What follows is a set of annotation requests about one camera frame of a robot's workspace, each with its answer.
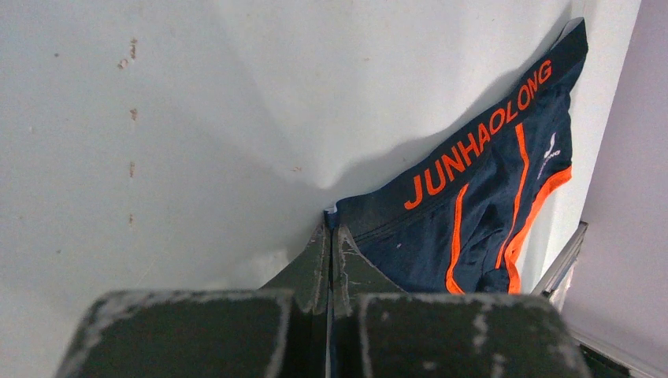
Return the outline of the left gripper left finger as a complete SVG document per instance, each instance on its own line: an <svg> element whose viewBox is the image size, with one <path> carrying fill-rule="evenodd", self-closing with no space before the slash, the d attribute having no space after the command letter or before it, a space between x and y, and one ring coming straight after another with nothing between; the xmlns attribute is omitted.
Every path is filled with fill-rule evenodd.
<svg viewBox="0 0 668 378"><path fill-rule="evenodd" d="M83 315L58 377L323 377L331 233L257 290L123 290Z"/></svg>

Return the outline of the navy orange underwear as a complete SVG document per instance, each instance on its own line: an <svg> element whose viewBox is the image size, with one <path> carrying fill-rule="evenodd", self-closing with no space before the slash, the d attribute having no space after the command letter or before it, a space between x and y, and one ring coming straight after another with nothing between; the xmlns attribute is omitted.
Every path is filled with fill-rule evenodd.
<svg viewBox="0 0 668 378"><path fill-rule="evenodd" d="M504 98L328 220L404 291L519 293L523 242L572 176L571 92L587 53L585 20L570 20Z"/></svg>

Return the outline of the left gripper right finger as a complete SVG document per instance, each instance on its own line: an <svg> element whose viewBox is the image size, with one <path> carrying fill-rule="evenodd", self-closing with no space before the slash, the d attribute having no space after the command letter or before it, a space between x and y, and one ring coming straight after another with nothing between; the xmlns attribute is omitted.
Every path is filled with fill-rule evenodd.
<svg viewBox="0 0 668 378"><path fill-rule="evenodd" d="M332 233L334 377L587 377L557 309L535 295L407 293Z"/></svg>

